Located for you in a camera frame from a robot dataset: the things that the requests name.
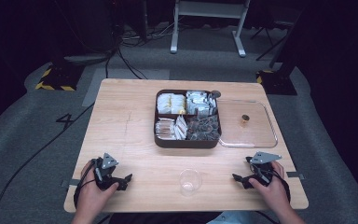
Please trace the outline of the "person's right hand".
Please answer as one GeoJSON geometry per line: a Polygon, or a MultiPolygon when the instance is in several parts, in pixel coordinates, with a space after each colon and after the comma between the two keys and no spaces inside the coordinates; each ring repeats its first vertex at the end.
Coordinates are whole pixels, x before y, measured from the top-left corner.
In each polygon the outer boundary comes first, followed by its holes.
{"type": "Polygon", "coordinates": [[[267,206],[278,216],[286,216],[291,210],[291,205],[287,199],[286,191],[282,181],[273,176],[270,184],[265,187],[254,178],[249,179],[249,183],[261,194],[267,206]]]}

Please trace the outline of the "white metal table frame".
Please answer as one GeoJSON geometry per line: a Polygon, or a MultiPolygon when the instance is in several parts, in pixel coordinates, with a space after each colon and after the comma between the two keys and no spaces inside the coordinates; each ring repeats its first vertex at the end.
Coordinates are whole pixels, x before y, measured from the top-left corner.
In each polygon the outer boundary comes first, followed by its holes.
{"type": "Polygon", "coordinates": [[[178,51],[180,16],[212,17],[239,20],[237,29],[231,33],[239,56],[242,58],[245,57],[246,51],[241,42],[241,31],[250,6],[250,2],[251,0],[244,0],[244,2],[240,4],[227,4],[175,0],[173,10],[173,33],[170,52],[175,54],[178,51]]]}

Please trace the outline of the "person's light blue clothing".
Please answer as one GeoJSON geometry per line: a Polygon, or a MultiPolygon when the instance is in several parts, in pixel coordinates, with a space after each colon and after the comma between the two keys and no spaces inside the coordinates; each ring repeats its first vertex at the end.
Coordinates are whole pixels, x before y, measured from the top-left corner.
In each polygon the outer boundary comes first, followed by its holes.
{"type": "Polygon", "coordinates": [[[207,224],[255,224],[250,212],[225,211],[207,224]]]}

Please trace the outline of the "pile of dark packets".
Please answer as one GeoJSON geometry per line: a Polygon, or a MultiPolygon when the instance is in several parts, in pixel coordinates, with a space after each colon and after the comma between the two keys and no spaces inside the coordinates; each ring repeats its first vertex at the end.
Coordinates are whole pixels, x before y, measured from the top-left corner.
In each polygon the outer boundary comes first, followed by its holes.
{"type": "Polygon", "coordinates": [[[187,138],[192,141],[217,141],[220,138],[219,128],[216,115],[193,117],[188,120],[187,138]]]}

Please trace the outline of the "black yellow striped stand base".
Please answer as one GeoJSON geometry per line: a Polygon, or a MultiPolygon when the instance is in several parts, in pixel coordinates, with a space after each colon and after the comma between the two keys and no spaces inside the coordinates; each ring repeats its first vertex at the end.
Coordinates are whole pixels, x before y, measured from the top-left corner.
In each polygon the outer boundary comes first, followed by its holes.
{"type": "Polygon", "coordinates": [[[75,91],[84,69],[84,65],[74,65],[72,63],[51,64],[35,88],[50,91],[75,91]]]}
{"type": "Polygon", "coordinates": [[[262,85],[266,94],[297,95],[290,77],[280,75],[278,71],[259,70],[255,76],[256,81],[262,85]]]}

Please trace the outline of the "brown compartment tray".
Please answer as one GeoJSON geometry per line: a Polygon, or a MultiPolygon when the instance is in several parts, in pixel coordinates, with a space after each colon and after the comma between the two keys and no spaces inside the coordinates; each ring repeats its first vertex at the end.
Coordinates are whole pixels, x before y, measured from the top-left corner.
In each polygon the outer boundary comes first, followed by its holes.
{"type": "MultiPolygon", "coordinates": [[[[186,139],[185,140],[162,140],[159,139],[156,136],[155,133],[155,124],[158,121],[159,118],[169,118],[169,119],[176,119],[178,116],[180,116],[180,114],[159,114],[158,109],[157,109],[157,99],[158,96],[161,95],[162,93],[175,93],[175,94],[182,94],[186,97],[186,92],[187,91],[193,91],[193,90],[161,90],[157,93],[156,95],[156,109],[155,109],[155,118],[154,118],[154,138],[155,138],[155,143],[159,146],[159,147],[172,147],[172,148],[213,148],[217,145],[219,139],[217,141],[192,141],[189,140],[187,138],[186,135],[186,139]]],[[[218,113],[218,109],[217,112],[215,114],[218,118],[218,122],[220,125],[220,118],[219,118],[219,113],[218,113]]],[[[186,124],[188,124],[188,120],[190,118],[193,117],[209,117],[209,116],[197,116],[197,115],[188,115],[187,113],[185,113],[184,115],[182,115],[185,120],[186,120],[186,124]]]]}

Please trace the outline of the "person's left hand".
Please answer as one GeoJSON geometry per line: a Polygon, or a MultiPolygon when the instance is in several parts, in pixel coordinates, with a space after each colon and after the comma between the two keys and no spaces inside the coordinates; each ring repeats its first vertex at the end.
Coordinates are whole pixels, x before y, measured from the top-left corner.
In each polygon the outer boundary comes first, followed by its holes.
{"type": "Polygon", "coordinates": [[[91,208],[102,212],[108,200],[116,192],[118,183],[113,184],[109,189],[100,190],[94,181],[93,170],[89,161],[81,171],[81,174],[85,175],[85,183],[78,196],[77,209],[91,208]]]}

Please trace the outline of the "pile of white yellow packets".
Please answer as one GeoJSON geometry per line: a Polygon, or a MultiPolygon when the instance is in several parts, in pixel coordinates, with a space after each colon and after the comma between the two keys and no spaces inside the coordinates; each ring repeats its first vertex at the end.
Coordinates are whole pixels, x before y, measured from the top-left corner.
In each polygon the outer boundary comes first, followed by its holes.
{"type": "Polygon", "coordinates": [[[186,98],[182,94],[162,93],[157,99],[159,114],[180,114],[186,113],[186,98]]]}

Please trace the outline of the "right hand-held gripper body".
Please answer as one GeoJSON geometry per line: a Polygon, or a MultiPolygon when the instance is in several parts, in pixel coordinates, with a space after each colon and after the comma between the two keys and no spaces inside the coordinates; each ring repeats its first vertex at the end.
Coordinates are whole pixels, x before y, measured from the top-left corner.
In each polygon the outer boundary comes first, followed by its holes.
{"type": "Polygon", "coordinates": [[[247,157],[251,171],[254,173],[251,178],[256,179],[260,184],[268,186],[275,175],[272,162],[280,160],[281,155],[258,151],[253,157],[247,157]]]}

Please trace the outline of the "clear tray lid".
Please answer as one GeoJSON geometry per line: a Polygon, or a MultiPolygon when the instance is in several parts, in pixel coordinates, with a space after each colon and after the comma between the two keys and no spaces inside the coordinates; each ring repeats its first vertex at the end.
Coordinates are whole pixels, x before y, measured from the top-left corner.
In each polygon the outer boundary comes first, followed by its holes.
{"type": "Polygon", "coordinates": [[[224,147],[266,147],[278,144],[267,108],[255,100],[218,100],[224,147]]]}

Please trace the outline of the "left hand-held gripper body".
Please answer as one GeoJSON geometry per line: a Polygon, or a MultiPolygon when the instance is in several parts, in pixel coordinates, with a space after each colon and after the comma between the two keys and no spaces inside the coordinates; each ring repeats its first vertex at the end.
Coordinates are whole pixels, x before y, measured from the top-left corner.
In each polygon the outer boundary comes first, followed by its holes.
{"type": "Polygon", "coordinates": [[[113,177],[118,161],[108,153],[104,153],[102,157],[92,160],[94,163],[95,181],[100,190],[109,189],[115,183],[124,183],[122,178],[113,177]]]}

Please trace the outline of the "clear plastic cup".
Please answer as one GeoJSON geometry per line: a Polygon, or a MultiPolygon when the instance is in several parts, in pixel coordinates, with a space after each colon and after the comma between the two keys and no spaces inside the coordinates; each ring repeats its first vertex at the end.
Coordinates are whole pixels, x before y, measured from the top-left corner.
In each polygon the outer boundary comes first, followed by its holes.
{"type": "Polygon", "coordinates": [[[183,196],[191,196],[200,189],[202,176],[197,170],[185,169],[180,174],[179,183],[181,194],[183,196]]]}

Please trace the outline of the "pile of white stick sachets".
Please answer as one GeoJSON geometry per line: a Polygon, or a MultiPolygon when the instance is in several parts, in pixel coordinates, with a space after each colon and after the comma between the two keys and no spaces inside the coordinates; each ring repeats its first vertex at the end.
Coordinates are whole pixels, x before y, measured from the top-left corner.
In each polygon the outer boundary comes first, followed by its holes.
{"type": "Polygon", "coordinates": [[[155,133],[162,140],[185,140],[187,135],[186,120],[182,115],[176,119],[159,118],[155,124],[155,133]]]}

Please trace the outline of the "black tripod legs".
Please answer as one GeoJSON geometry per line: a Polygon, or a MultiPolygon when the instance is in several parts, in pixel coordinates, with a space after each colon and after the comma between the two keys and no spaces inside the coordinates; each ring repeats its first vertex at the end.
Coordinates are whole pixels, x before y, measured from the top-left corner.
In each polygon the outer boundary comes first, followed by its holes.
{"type": "Polygon", "coordinates": [[[271,63],[277,62],[288,34],[287,29],[253,29],[250,40],[252,44],[255,44],[255,59],[271,63]]]}

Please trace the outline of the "pile of silver packets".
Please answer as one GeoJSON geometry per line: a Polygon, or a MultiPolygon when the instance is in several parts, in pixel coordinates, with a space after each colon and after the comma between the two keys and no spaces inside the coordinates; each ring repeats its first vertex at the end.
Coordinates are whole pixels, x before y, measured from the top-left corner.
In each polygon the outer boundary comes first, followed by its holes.
{"type": "Polygon", "coordinates": [[[188,115],[212,116],[217,112],[214,94],[209,91],[187,91],[186,113],[188,115]]]}

